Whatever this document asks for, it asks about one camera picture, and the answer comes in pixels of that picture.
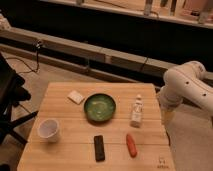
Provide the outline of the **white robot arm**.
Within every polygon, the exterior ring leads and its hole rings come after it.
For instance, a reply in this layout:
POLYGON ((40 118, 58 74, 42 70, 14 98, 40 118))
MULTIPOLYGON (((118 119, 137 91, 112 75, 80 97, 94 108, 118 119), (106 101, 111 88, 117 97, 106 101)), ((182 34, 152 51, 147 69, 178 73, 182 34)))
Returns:
POLYGON ((213 87, 203 82, 206 69, 199 61, 189 61, 169 68, 163 75, 164 85, 157 93, 162 123, 173 119, 172 111, 187 99, 213 119, 213 87))

